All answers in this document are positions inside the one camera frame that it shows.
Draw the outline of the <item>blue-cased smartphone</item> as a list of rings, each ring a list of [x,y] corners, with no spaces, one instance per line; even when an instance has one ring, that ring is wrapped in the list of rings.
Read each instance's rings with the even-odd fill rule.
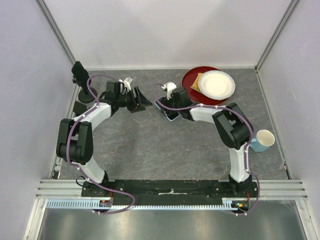
[[[173,99],[167,99],[166,96],[161,96],[160,98],[157,99],[161,104],[165,105],[166,107],[169,108],[175,108],[174,107],[174,101]],[[154,101],[155,106],[160,110],[161,113],[164,114],[166,119],[170,122],[173,122],[175,119],[177,119],[180,116],[180,113],[178,111],[172,111],[168,110],[166,108],[163,108],[157,100]]]

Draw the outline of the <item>black round-base clamp stand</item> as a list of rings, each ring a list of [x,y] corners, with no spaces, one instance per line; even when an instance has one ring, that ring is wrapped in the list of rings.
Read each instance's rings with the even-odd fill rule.
[[[89,104],[95,101],[95,98],[88,91],[88,88],[85,86],[84,82],[78,81],[78,79],[75,76],[73,76],[72,82],[74,84],[77,84],[81,88],[81,90],[78,93],[78,100],[81,103]]]

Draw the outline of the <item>black folding phone stand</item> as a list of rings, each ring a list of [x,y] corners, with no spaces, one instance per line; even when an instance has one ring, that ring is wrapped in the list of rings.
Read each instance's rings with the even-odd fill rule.
[[[90,106],[88,106],[82,102],[75,101],[74,105],[73,105],[72,112],[74,113],[75,117],[78,117],[78,116],[82,115],[83,113],[85,113],[89,108],[90,108]]]

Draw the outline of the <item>black smartphone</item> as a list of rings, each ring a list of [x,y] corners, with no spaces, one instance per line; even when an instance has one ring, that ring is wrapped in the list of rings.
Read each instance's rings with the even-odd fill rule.
[[[76,61],[71,68],[73,75],[72,82],[77,84],[81,88],[87,87],[87,81],[89,79],[88,71],[83,67],[80,61]]]

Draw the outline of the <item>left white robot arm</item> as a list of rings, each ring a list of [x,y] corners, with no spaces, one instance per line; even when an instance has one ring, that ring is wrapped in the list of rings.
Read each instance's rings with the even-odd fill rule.
[[[153,104],[137,86],[131,88],[130,82],[126,80],[108,82],[106,90],[95,100],[96,103],[79,116],[61,120],[56,154],[82,173],[86,182],[92,184],[95,194],[104,197],[111,189],[108,174],[93,157],[93,130],[120,108],[137,113]]]

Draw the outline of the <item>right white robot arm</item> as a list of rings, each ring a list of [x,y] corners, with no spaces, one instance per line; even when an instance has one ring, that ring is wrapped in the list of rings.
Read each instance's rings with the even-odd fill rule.
[[[158,108],[170,119],[173,112],[189,121],[214,124],[230,157],[229,191],[242,196],[252,183],[248,163],[248,148],[253,138],[253,126],[240,107],[232,102],[227,106],[194,103],[184,87],[177,87],[156,100]]]

